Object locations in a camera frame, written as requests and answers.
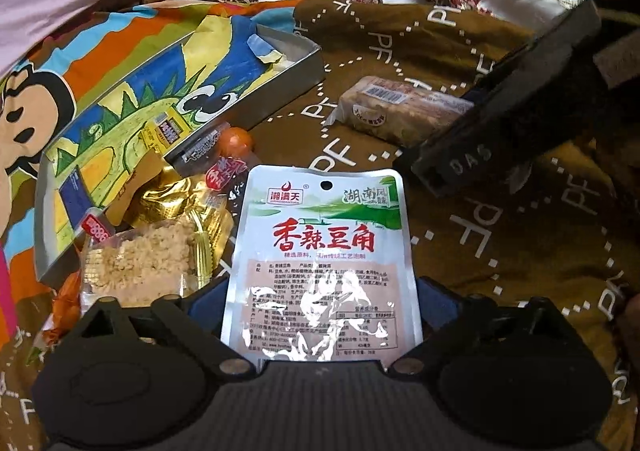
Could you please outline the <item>clear rice crisp packet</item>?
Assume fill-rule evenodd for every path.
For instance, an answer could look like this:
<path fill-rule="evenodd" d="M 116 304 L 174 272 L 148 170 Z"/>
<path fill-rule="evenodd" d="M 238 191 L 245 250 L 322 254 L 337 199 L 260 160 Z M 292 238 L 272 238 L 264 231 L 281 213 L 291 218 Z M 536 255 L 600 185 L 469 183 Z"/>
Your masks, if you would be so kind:
<path fill-rule="evenodd" d="M 81 256 L 81 308 L 103 298 L 146 307 L 160 297 L 186 297 L 213 271 L 208 235 L 190 219 L 163 220 L 92 243 Z"/>

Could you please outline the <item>brown bread bar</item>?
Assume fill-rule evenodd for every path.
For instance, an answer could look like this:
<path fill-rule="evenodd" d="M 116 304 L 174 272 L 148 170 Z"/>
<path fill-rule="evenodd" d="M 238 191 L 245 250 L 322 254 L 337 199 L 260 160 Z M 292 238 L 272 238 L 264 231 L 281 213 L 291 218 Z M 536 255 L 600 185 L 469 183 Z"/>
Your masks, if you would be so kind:
<path fill-rule="evenodd" d="M 473 103 L 406 82 L 366 76 L 347 89 L 326 119 L 401 148 L 415 148 L 469 112 Z"/>

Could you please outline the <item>gold foil snack packet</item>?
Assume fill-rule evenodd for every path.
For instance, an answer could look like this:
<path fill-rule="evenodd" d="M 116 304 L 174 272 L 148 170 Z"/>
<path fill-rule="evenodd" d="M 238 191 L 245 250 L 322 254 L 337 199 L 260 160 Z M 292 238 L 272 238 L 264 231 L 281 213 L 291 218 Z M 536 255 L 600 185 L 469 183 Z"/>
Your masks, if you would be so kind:
<path fill-rule="evenodd" d="M 173 221 L 191 230 L 189 294 L 209 283 L 233 227 L 227 197 L 210 189 L 204 174 L 186 178 L 161 174 L 152 179 L 134 194 L 125 220 L 134 228 Z"/>

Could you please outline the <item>white spicy bean snack pouch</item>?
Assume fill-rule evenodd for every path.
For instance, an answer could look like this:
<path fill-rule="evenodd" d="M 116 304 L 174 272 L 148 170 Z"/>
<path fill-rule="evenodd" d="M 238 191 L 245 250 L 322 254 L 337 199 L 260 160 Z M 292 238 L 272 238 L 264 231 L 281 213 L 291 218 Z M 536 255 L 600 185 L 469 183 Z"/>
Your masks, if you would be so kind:
<path fill-rule="evenodd" d="M 220 338 L 271 360 L 378 360 L 423 339 L 397 171 L 248 174 Z"/>

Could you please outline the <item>small clear dark snack packet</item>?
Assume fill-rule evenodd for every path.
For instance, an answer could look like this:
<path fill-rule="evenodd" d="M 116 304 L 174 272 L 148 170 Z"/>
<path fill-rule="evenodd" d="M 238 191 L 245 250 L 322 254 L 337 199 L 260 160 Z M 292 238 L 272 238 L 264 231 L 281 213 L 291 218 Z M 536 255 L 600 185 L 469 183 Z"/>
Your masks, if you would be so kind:
<path fill-rule="evenodd" d="M 228 122 L 206 127 L 179 152 L 174 168 L 182 177 L 203 174 L 217 158 L 217 143 L 221 133 L 230 128 Z"/>

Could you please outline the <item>small orange tangerine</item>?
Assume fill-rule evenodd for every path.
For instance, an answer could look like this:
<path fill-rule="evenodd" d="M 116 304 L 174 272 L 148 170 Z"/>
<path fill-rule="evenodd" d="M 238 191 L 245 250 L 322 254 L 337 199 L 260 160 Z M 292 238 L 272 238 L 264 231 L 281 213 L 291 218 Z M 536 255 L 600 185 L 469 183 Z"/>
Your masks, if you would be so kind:
<path fill-rule="evenodd" d="M 254 140 L 245 129 L 229 127 L 220 134 L 217 146 L 221 156 L 241 158 L 253 151 Z"/>

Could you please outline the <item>metal tray with dinosaur lining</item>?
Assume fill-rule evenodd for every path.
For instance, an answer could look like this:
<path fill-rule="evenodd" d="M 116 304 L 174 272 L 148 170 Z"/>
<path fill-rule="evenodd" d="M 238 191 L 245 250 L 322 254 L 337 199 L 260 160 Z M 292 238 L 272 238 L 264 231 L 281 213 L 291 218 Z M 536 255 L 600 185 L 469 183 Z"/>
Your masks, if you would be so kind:
<path fill-rule="evenodd" d="M 155 151 L 175 162 L 221 122 L 250 129 L 322 81 L 321 49 L 242 15 L 207 15 L 98 94 L 41 157 L 35 269 L 57 289 L 90 207 L 106 209 Z"/>

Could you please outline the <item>orange sausage snack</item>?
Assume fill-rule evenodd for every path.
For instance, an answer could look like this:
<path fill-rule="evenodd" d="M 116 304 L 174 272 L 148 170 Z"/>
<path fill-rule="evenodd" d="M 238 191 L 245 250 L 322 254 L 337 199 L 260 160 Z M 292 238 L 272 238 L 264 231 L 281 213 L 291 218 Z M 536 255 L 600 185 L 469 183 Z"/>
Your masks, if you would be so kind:
<path fill-rule="evenodd" d="M 52 318 L 47 330 L 42 332 L 44 343 L 53 346 L 73 330 L 81 317 L 81 277 L 78 272 L 69 275 L 52 301 Z"/>

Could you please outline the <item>brown cartoon monkey blanket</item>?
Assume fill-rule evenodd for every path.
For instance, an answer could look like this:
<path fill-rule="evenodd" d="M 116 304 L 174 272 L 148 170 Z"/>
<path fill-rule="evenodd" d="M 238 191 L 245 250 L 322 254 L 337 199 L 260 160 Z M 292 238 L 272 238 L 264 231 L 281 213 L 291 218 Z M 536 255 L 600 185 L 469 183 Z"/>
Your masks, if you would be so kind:
<path fill-rule="evenodd" d="M 431 4 L 171 1 L 75 18 L 28 59 L 35 66 L 52 62 L 86 105 L 131 63 L 211 15 L 244 15 L 321 47 L 322 83 L 252 135 L 266 164 L 336 171 L 385 168 L 398 154 L 357 131 L 324 125 L 338 97 L 360 77 L 400 75 L 414 85 L 462 93 L 528 38 L 527 30 L 498 18 Z M 35 277 L 34 179 L 16 174 L 12 193 L 1 240 L 1 445 L 38 450 L 43 434 L 30 400 L 38 369 L 27 357 L 50 312 L 51 294 Z M 610 450 L 637 449 L 639 383 L 614 329 L 639 286 L 639 245 L 608 219 L 620 201 L 608 174 L 583 148 L 565 143 L 537 160 L 516 193 L 497 189 L 437 198 L 415 186 L 406 197 L 416 273 L 503 305 L 550 298 L 611 379 L 612 407 L 600 442 Z"/>

